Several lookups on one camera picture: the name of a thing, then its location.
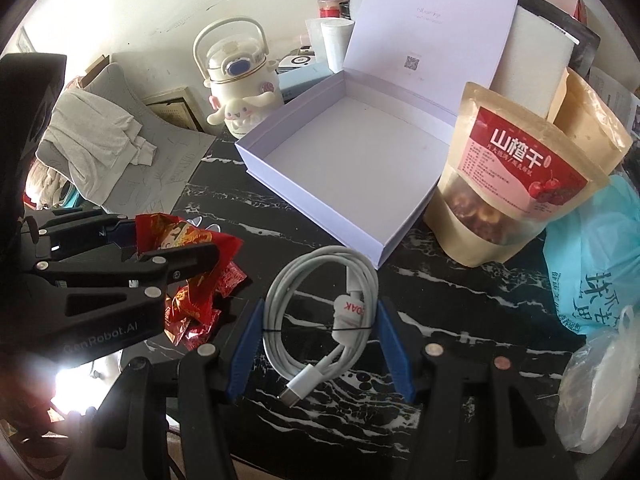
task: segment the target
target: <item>white cardboard box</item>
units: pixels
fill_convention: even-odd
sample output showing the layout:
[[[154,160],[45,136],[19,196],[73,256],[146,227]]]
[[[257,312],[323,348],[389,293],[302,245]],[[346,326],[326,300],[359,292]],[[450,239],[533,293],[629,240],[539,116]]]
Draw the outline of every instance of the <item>white cardboard box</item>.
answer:
[[[344,71],[236,143],[249,174],[379,267],[447,158],[467,81],[488,87],[518,0],[363,0]]]

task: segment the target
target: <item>blue gripper pad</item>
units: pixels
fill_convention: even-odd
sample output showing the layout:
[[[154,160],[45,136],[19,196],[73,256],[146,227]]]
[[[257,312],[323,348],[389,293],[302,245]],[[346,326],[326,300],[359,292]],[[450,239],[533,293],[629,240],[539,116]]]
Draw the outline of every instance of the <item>blue gripper pad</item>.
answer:
[[[401,394],[406,402],[413,403],[416,394],[414,366],[407,355],[398,330],[392,322],[392,316],[399,320],[395,310],[390,313],[385,303],[378,301],[375,329],[380,346],[382,346],[382,353],[385,356],[386,366],[391,372],[396,392]]]
[[[264,313],[264,300],[259,300],[244,332],[236,345],[231,362],[229,363],[228,385],[226,397],[232,402],[236,400],[246,388],[249,373],[254,365],[255,355],[262,339],[262,314]]]

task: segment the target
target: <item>plastic bag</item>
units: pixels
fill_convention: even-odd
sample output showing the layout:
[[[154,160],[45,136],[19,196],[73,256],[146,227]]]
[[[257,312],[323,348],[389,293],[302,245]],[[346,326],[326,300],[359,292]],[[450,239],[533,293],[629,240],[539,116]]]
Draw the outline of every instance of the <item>plastic bag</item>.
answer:
[[[603,328],[587,338],[562,375],[556,431],[567,450],[593,453],[626,423],[640,372],[640,319],[622,311],[618,330]]]
[[[640,301],[640,199],[626,180],[611,184],[546,227],[544,255],[556,312],[578,334],[615,328]]]
[[[607,175],[546,119],[469,82],[424,221],[458,263],[505,262]]]

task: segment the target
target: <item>box lid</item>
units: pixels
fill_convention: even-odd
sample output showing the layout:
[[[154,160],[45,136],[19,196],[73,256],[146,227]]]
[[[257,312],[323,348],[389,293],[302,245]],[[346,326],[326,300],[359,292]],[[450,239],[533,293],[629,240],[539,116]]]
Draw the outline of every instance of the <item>box lid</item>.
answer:
[[[465,84],[489,87],[518,0],[363,0],[344,70],[454,124]]]

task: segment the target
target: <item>white cup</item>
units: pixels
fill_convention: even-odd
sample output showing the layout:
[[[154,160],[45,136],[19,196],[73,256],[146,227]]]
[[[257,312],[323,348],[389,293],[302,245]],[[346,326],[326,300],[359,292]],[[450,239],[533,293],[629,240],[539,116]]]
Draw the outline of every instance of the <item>white cup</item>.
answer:
[[[316,55],[316,63],[322,63],[326,61],[326,52],[324,51],[324,38],[322,37],[322,29],[320,28],[320,24],[339,19],[340,18],[311,18],[305,21],[311,48],[314,50],[314,53]]]
[[[336,18],[320,23],[324,37],[324,49],[326,50],[326,62],[334,73],[342,70],[353,25],[354,22],[345,18]]]

